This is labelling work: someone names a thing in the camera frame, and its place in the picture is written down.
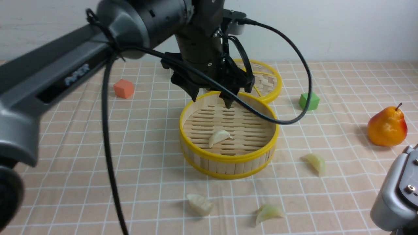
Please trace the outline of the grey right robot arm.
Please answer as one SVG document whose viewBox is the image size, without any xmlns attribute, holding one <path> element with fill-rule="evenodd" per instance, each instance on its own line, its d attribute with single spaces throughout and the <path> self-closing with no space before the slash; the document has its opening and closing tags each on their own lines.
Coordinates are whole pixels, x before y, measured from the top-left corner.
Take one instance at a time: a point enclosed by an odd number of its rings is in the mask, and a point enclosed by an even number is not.
<svg viewBox="0 0 418 235">
<path fill-rule="evenodd" d="M 417 89 L 401 77 L 321 73 L 318 109 L 283 126 L 273 163 L 231 182 L 236 234 L 417 234 Z M 409 133 L 393 148 L 367 137 L 369 119 L 403 103 Z"/>
</svg>

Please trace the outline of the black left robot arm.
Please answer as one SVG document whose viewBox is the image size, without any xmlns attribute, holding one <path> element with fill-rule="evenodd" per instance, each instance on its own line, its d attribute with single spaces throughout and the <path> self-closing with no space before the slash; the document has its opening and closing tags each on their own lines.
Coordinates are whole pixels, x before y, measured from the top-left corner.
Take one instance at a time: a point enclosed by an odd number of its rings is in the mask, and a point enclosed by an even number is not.
<svg viewBox="0 0 418 235">
<path fill-rule="evenodd" d="M 110 61 L 142 58 L 138 47 L 154 49 L 174 35 L 180 52 L 165 53 L 161 64 L 192 100 L 218 88 L 179 61 L 235 95 L 254 86 L 248 63 L 240 69 L 226 45 L 246 15 L 224 9 L 223 0 L 102 0 L 86 15 L 87 25 L 1 66 L 1 230 L 24 199 L 15 165 L 37 165 L 41 117 Z"/>
</svg>

